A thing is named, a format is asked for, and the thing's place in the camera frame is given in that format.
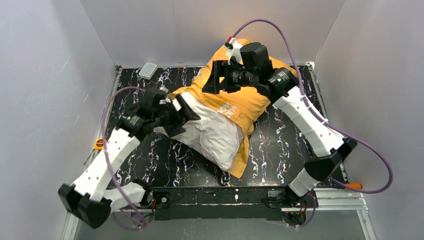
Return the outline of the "yellow and blue pillowcase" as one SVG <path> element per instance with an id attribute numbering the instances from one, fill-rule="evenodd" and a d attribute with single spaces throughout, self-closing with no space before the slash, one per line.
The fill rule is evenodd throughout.
<path id="1" fill-rule="evenodd" d="M 257 93 L 254 87 L 243 87 L 240 91 L 234 93 L 221 91 L 219 94 L 210 94 L 202 92 L 202 87 L 211 74 L 213 61 L 228 60 L 229 55 L 230 53 L 225 46 L 221 46 L 207 65 L 199 70 L 191 85 L 178 88 L 169 93 L 168 97 L 174 100 L 176 95 L 189 92 L 201 104 L 223 114 L 241 128 L 244 138 L 235 156 L 232 168 L 226 171 L 239 179 L 248 164 L 249 135 L 254 130 L 254 122 L 264 113 L 271 102 L 265 96 Z"/>

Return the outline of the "white pillow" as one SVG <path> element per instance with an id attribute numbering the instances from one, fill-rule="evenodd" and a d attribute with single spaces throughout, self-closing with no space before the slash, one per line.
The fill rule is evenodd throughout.
<path id="1" fill-rule="evenodd" d="M 189 92 L 185 91 L 181 95 L 200 119 L 188 121 L 182 126 L 185 132 L 172 139 L 196 150 L 221 170 L 228 172 L 244 139 L 241 128 L 222 113 L 200 103 Z"/>

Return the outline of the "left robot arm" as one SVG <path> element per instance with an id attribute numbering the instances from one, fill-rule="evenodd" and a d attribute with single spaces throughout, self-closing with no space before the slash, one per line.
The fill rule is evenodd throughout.
<path id="1" fill-rule="evenodd" d="M 128 108 L 118 120 L 103 148 L 86 170 L 72 184 L 64 183 L 58 195 L 65 209 L 93 229 L 99 228 L 109 216 L 124 207 L 131 207 L 137 218 L 130 217 L 138 229 L 148 225 L 139 208 L 155 210 L 156 194 L 145 181 L 136 179 L 121 186 L 115 176 L 126 158 L 153 133 L 164 128 L 169 137 L 184 133 L 184 125 L 198 121 L 186 100 L 177 94 L 168 97 L 166 89 L 148 88 L 141 100 Z"/>

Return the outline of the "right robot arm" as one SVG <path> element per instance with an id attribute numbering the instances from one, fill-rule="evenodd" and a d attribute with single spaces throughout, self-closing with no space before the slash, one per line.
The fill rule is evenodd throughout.
<path id="1" fill-rule="evenodd" d="M 358 143 L 326 126 L 313 104 L 301 94 L 298 77 L 288 67 L 274 67 L 263 44 L 242 45 L 230 36 L 224 47 L 229 57 L 212 62 L 202 92 L 217 95 L 220 91 L 235 93 L 242 87 L 254 87 L 290 118 L 315 155 L 276 198 L 298 201 L 326 180 Z"/>

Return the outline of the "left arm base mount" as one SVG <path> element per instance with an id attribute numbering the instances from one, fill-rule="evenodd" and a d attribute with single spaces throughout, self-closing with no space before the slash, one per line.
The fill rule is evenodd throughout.
<path id="1" fill-rule="evenodd" d="M 151 184 L 141 179 L 132 181 L 144 189 L 144 194 L 141 200 L 136 201 L 135 205 L 142 209 L 165 210 L 169 209 L 171 205 L 171 195 L 168 191 L 158 190 Z"/>

